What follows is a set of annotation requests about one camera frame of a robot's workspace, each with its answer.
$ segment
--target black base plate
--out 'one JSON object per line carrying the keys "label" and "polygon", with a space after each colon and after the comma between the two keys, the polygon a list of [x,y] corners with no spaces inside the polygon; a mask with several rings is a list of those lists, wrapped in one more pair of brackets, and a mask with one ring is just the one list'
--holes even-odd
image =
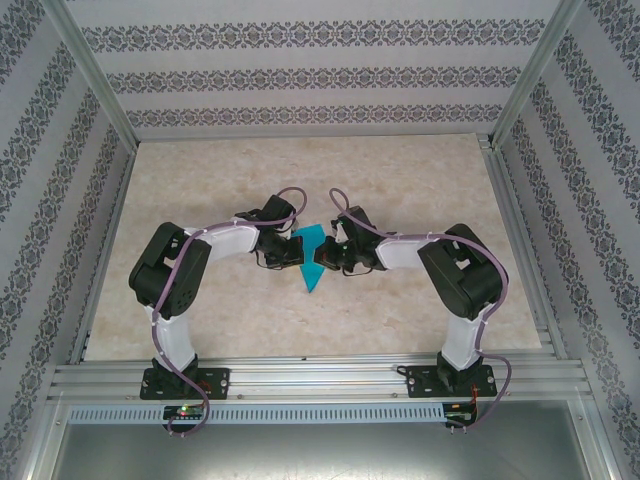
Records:
{"label": "black base plate", "polygon": [[477,373],[469,381],[458,386],[454,393],[449,392],[440,381],[438,367],[435,365],[414,365],[405,368],[409,398],[471,397],[474,384],[478,388],[478,397],[495,397],[498,394],[493,369],[489,365],[481,365]]}
{"label": "black base plate", "polygon": [[[204,388],[209,400],[226,400],[230,372],[228,368],[198,368],[196,383]],[[142,377],[140,398],[142,400],[197,400],[201,397],[193,389],[188,395],[177,395],[173,391],[163,391],[158,381],[157,371],[153,368],[147,368]]]}

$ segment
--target gray surface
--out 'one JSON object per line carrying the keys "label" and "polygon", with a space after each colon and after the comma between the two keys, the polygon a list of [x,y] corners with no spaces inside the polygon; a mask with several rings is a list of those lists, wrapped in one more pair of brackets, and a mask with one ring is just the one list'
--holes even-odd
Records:
{"label": "gray surface", "polygon": [[477,432],[441,425],[69,426],[56,479],[588,478],[562,402],[503,404]]}

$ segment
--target striped wall panel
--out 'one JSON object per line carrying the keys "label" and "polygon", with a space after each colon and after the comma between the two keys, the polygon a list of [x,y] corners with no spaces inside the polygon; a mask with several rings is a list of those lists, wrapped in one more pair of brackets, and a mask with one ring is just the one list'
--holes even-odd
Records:
{"label": "striped wall panel", "polygon": [[0,479],[14,478],[95,276],[126,150],[38,2],[0,7]]}
{"label": "striped wall panel", "polygon": [[640,478],[639,18],[631,1],[585,2],[503,146],[623,478]]}
{"label": "striped wall panel", "polygon": [[154,139],[489,133],[557,1],[68,5]]}

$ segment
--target marble floor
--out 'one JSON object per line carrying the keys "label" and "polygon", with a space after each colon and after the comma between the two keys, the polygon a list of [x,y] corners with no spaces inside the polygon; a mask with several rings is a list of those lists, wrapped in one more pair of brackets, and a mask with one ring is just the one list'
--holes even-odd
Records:
{"label": "marble floor", "polygon": [[[330,232],[340,187],[387,231],[468,224],[511,283],[491,318],[486,349],[540,343],[475,135],[285,138],[142,143],[94,318],[87,360],[148,359],[150,325],[127,279],[157,226],[202,227],[261,208],[298,185],[300,226]],[[300,197],[287,197],[294,205]],[[346,278],[326,271],[312,294],[298,268],[258,268],[253,255],[216,262],[189,310],[201,358],[437,352],[447,310],[424,271]]]}

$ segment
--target teal triangular piece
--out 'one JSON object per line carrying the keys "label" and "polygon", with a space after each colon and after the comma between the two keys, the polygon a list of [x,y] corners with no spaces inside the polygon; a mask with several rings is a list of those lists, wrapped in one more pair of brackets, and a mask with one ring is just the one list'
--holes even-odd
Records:
{"label": "teal triangular piece", "polygon": [[297,230],[292,237],[302,237],[302,250],[304,252],[304,263],[300,265],[302,278],[307,284],[309,293],[313,292],[322,277],[324,267],[313,261],[313,254],[320,245],[324,243],[325,234],[322,225],[311,225]]}

